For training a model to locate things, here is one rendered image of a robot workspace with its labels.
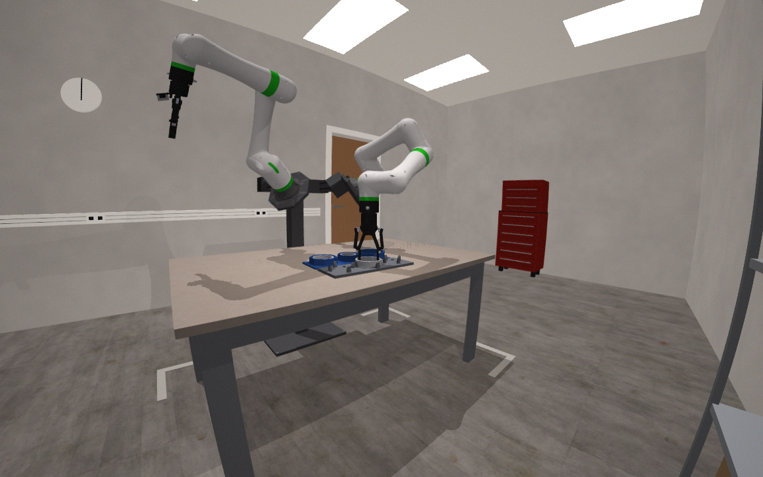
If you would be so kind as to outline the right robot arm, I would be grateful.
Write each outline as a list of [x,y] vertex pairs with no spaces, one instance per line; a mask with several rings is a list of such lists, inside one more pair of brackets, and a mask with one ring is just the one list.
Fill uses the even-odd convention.
[[287,200],[299,192],[299,181],[287,171],[278,155],[269,153],[270,127],[276,101],[290,103],[297,94],[291,79],[262,66],[246,61],[216,45],[199,34],[181,34],[172,42],[172,66],[169,80],[192,85],[195,66],[210,68],[255,89],[254,120],[246,165],[263,176],[278,193]]

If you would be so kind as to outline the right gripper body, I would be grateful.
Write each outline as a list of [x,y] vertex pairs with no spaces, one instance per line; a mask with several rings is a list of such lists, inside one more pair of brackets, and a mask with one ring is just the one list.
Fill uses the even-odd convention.
[[184,85],[184,84],[177,83],[170,80],[169,93],[174,94],[176,99],[181,99],[181,96],[187,97],[188,91],[189,91],[188,85]]

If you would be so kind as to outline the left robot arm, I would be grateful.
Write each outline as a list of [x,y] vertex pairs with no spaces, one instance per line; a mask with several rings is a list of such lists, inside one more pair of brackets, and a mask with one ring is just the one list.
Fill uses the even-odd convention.
[[[393,171],[385,171],[378,157],[400,144],[406,144],[411,153]],[[401,120],[378,139],[358,147],[354,159],[364,173],[357,180],[354,176],[347,176],[360,194],[358,212],[379,213],[379,194],[399,194],[405,191],[408,182],[432,161],[433,155],[432,147],[417,122],[411,118]]]

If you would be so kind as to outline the blue pallet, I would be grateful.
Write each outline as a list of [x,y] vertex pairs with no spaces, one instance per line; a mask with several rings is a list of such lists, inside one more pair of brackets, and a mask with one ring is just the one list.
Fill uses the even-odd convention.
[[[351,252],[355,253],[356,256],[341,256],[341,253],[345,252],[339,252],[337,256],[333,256],[334,258],[328,258],[328,259],[315,259],[314,256],[309,257],[309,262],[302,262],[309,268],[314,268],[315,270],[318,270],[318,268],[326,268],[329,266],[333,266],[333,262],[337,262],[338,265],[343,264],[351,264],[352,262],[355,263],[355,259],[358,258],[358,252]],[[316,254],[316,256],[332,256],[332,254]],[[378,257],[378,249],[377,248],[363,248],[361,250],[361,257],[363,256],[373,256]],[[381,253],[379,253],[379,258],[383,259],[385,256],[385,251],[381,250]]]

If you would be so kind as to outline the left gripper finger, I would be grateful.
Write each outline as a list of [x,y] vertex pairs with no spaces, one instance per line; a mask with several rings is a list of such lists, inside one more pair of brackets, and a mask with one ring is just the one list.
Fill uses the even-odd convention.
[[360,228],[358,227],[358,229],[354,229],[354,230],[355,230],[355,237],[354,237],[354,248],[356,248],[356,252],[358,252],[358,260],[361,260],[361,246],[362,246],[362,243],[363,243],[363,241],[364,241],[364,236],[365,236],[365,234],[366,234],[366,231],[367,231],[367,229],[364,229],[364,232],[363,232],[362,238],[360,239],[360,242],[358,243],[358,246],[357,246],[357,242],[358,242],[358,231],[360,230]]
[[382,252],[382,250],[384,248],[384,246],[383,246],[383,234],[382,234],[383,233],[383,229],[379,229],[378,228],[378,232],[380,233],[380,245],[381,245],[381,247],[379,247],[378,239],[376,238],[376,235],[375,235],[374,231],[372,229],[370,229],[370,232],[372,233],[374,243],[376,245],[376,248],[378,249],[378,260],[379,260],[379,253]]

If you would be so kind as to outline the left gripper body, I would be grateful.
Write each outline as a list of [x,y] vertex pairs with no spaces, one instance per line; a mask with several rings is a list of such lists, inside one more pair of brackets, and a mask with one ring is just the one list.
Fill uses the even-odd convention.
[[377,213],[361,213],[360,230],[364,232],[364,229],[367,229],[365,235],[372,235],[372,233],[370,232],[370,229],[372,229],[374,233],[378,230],[378,214]]

